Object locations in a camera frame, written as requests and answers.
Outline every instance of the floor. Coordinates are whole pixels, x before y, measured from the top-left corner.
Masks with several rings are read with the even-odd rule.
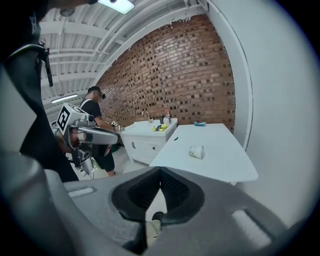
[[[119,171],[122,171],[122,174],[125,174],[125,173],[134,172],[136,170],[148,167],[147,164],[142,162],[135,161],[134,163],[132,163],[128,157],[126,149],[123,146],[121,146],[119,150],[117,150],[116,152],[112,153],[112,156],[114,159],[114,166],[115,166],[114,171],[116,173],[118,173]],[[89,176],[84,171],[80,171],[76,169],[73,164],[71,165],[80,181],[109,178],[108,173],[105,170],[102,170],[100,168],[96,169],[92,173],[92,175]],[[145,214],[145,220],[151,221],[152,216],[156,212],[167,213],[166,200],[161,190],[159,190],[158,194],[155,196],[152,204],[147,210]]]

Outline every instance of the tabletop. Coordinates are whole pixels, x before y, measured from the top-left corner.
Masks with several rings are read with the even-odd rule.
[[[191,146],[204,147],[203,159],[189,155]],[[176,168],[228,183],[258,178],[246,152],[222,123],[179,125],[150,166]]]

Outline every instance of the brick wall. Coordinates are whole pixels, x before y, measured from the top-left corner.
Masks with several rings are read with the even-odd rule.
[[[224,123],[233,131],[235,88],[227,52],[206,15],[161,27],[124,52],[97,85],[103,118],[123,126],[158,119],[165,107],[180,125]]]

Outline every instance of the white mug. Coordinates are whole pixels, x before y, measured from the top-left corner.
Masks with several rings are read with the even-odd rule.
[[[166,126],[169,126],[171,124],[172,120],[171,118],[168,118],[168,117],[165,117],[163,119],[163,123],[166,125]]]

